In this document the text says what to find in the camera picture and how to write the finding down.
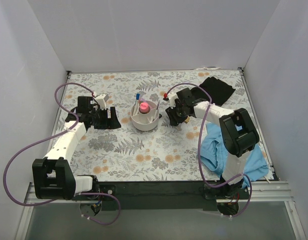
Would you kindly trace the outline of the white round divided organizer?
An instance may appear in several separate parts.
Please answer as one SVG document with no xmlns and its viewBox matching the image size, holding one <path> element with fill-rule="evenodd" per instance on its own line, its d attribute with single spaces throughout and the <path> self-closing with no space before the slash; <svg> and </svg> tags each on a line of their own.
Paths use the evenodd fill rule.
<svg viewBox="0 0 308 240">
<path fill-rule="evenodd" d="M 156 128 L 158 126 L 158 122 L 159 122 L 159 110 L 158 113 L 156 115 L 156 119 L 153 119 L 153 115 L 155 112 L 155 108 L 156 108 L 156 103 L 152 102 L 152 101 L 147 101 L 147 103 L 150 105 L 150 112 L 147 114 L 141 114 L 141 113 L 137 113 L 134 114 L 134 105 L 131 107 L 130 110 L 130 114 L 131 114 L 131 122 L 133 124 L 133 126 L 143 132 L 147 132 L 147 131 L 151 131 L 154 128 Z"/>
</svg>

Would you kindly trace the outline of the pink pack of pens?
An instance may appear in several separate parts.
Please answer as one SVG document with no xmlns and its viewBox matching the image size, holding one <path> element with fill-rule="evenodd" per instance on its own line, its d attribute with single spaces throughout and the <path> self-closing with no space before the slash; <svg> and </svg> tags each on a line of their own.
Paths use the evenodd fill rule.
<svg viewBox="0 0 308 240">
<path fill-rule="evenodd" d="M 147 114 L 150 112 L 150 105 L 147 102 L 141 102 L 139 105 L 139 113 Z"/>
</svg>

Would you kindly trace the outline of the blue capped white marker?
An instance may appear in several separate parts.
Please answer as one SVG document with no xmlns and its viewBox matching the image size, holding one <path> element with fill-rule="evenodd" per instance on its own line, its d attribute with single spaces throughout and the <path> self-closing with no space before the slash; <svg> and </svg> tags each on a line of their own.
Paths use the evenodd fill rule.
<svg viewBox="0 0 308 240">
<path fill-rule="evenodd" d="M 136 94 L 136 103 L 135 103 L 135 107 L 134 107 L 134 114 L 136 114 L 137 111 L 138 111 L 138 107 L 139 107 L 139 98 L 140 98 L 140 94 L 137 93 L 137 94 Z"/>
</svg>

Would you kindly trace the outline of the thin purple gel pen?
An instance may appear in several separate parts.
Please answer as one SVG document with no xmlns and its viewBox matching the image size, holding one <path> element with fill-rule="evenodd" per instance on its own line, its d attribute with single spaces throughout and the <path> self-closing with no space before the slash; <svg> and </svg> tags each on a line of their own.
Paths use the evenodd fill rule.
<svg viewBox="0 0 308 240">
<path fill-rule="evenodd" d="M 153 119 L 156 119 L 156 115 L 158 113 L 159 105 L 160 105 L 160 100 L 158 101 L 158 103 L 156 105 L 155 112 L 154 112 L 154 115 L 153 115 Z"/>
</svg>

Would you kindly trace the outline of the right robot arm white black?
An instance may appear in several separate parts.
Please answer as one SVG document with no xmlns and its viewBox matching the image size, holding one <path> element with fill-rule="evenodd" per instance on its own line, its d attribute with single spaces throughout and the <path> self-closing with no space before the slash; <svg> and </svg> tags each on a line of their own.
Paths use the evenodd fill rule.
<svg viewBox="0 0 308 240">
<path fill-rule="evenodd" d="M 204 183 L 203 191 L 212 196 L 231 199 L 243 185 L 244 168 L 249 154 L 259 142 L 258 132 L 248 111 L 231 110 L 217 106 L 211 100 L 195 98 L 189 88 L 177 93 L 169 90 L 163 99 L 169 102 L 166 109 L 172 126 L 178 126 L 188 117 L 209 121 L 220 127 L 227 150 L 227 161 L 218 184 Z"/>
</svg>

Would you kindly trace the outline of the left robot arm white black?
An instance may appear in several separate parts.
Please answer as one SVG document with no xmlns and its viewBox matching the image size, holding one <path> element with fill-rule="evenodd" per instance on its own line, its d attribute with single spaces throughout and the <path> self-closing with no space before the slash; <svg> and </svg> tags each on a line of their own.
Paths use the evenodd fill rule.
<svg viewBox="0 0 308 240">
<path fill-rule="evenodd" d="M 51 150 L 32 164 L 36 197 L 39 199 L 71 200 L 83 193 L 95 200 L 100 188 L 95 175 L 74 175 L 70 162 L 82 137 L 89 128 L 115 130 L 121 127 L 115 107 L 107 107 L 107 94 L 79 96 L 78 105 L 68 111 L 65 133 Z"/>
</svg>

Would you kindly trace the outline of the floral table mat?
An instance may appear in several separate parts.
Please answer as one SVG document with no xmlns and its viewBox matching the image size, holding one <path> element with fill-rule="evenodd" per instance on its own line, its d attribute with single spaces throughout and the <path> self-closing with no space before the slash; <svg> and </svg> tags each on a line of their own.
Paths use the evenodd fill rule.
<svg viewBox="0 0 308 240">
<path fill-rule="evenodd" d="M 237 70 L 150 71 L 121 73 L 74 73 L 66 87 L 63 106 L 72 109 L 79 96 L 90 91 L 108 94 L 108 106 L 115 107 L 121 124 L 116 130 L 88 129 L 80 140 L 70 163 L 75 175 L 95 175 L 99 181 L 178 181 L 200 180 L 197 145 L 201 120 L 191 118 L 181 130 L 172 127 L 163 100 L 169 90 L 199 85 L 215 77 L 235 89 L 224 104 L 227 109 L 245 108 L 251 104 L 241 74 Z M 158 126 L 143 132 L 130 117 L 136 94 L 158 103 L 162 115 Z"/>
</svg>

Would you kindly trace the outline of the black folded cloth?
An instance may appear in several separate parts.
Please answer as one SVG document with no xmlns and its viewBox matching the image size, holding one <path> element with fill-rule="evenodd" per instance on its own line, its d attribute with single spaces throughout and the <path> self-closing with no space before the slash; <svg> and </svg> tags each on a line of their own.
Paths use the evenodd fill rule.
<svg viewBox="0 0 308 240">
<path fill-rule="evenodd" d="M 218 106 L 222 106 L 235 92 L 232 86 L 215 77 L 208 77 L 199 86 L 209 93 L 212 97 L 212 103 Z M 210 101 L 210 98 L 200 88 L 193 87 L 191 93 L 196 100 L 203 99 L 204 101 Z"/>
</svg>

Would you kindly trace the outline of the light blue shorts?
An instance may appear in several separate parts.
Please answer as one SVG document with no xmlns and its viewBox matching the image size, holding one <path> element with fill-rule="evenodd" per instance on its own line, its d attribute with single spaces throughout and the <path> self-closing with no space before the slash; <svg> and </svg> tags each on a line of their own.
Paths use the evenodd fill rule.
<svg viewBox="0 0 308 240">
<path fill-rule="evenodd" d="M 201 144 L 201 162 L 220 177 L 225 170 L 228 151 L 223 143 L 220 127 L 213 123 L 208 123 L 206 127 L 207 136 Z M 251 181 L 256 181 L 265 177 L 268 172 L 267 162 L 259 145 L 256 145 L 247 158 L 244 173 Z"/>
</svg>

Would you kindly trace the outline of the aluminium frame rail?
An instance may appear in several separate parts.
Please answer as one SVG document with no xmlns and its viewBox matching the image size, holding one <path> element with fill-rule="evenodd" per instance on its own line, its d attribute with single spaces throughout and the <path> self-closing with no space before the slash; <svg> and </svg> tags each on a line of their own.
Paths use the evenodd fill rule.
<svg viewBox="0 0 308 240">
<path fill-rule="evenodd" d="M 18 240 L 303 240 L 292 192 L 285 181 L 258 181 L 239 193 L 232 205 L 241 214 L 223 215 L 200 209 L 123 210 L 116 198 L 105 199 L 97 212 L 92 202 L 78 196 L 44 205 L 34 187 L 26 196 L 16 234 Z"/>
</svg>

